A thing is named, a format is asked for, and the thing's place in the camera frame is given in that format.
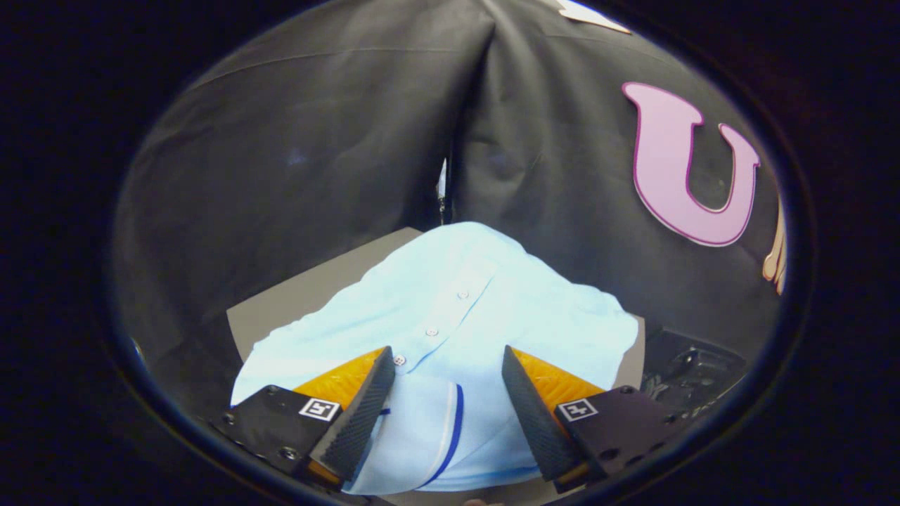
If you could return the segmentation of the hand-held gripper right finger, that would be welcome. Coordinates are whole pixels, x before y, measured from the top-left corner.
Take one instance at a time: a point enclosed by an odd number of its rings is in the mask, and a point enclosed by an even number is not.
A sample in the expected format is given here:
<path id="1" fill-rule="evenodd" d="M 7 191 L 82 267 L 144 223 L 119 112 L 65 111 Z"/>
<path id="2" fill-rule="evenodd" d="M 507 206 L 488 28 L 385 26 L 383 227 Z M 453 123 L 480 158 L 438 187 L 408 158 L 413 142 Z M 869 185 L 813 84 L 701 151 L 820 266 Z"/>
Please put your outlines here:
<path id="1" fill-rule="evenodd" d="M 504 349 L 502 378 L 542 478 L 559 493 L 634 467 L 687 427 L 637 388 L 601 389 L 513 346 Z"/>

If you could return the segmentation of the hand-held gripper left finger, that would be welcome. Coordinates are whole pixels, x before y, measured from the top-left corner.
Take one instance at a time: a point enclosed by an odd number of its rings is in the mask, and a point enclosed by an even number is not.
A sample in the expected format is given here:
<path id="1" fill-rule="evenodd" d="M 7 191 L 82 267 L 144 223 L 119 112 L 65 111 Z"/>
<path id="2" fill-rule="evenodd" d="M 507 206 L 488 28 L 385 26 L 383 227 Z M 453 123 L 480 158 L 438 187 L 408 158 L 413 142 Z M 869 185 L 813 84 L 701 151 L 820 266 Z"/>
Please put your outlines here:
<path id="1" fill-rule="evenodd" d="M 226 440 L 290 478 L 338 492 L 364 461 L 395 379 L 383 346 L 293 389 L 268 384 L 219 415 Z"/>

